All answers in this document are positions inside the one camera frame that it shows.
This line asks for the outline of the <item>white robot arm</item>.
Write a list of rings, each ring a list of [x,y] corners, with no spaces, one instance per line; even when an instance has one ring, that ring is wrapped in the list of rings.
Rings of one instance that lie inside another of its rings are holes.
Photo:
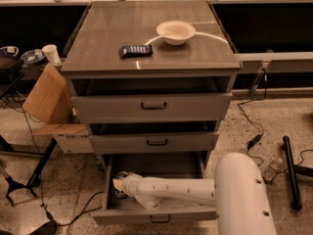
[[[112,183],[148,211],[155,211],[164,198],[215,207],[219,235],[277,235],[261,172],[253,159],[241,153],[223,156],[212,179],[165,179],[128,172]]]

